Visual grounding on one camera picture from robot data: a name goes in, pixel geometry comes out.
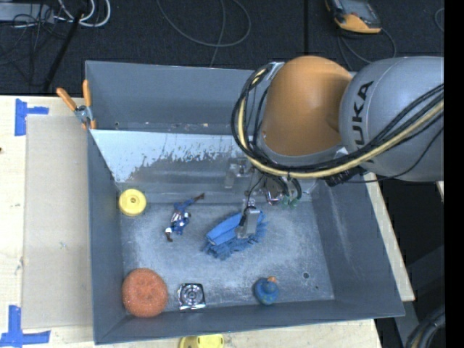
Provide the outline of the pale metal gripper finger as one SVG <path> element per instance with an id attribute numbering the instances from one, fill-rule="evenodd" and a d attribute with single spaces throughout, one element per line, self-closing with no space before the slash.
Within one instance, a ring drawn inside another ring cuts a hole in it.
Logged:
<path id="1" fill-rule="evenodd" d="M 246 208 L 236 227 L 236 236 L 239 239 L 247 239 L 257 232 L 261 212 L 257 208 Z"/>
<path id="2" fill-rule="evenodd" d="M 239 179 L 250 177 L 253 170 L 254 168 L 248 159 L 229 159 L 224 188 L 232 189 Z"/>

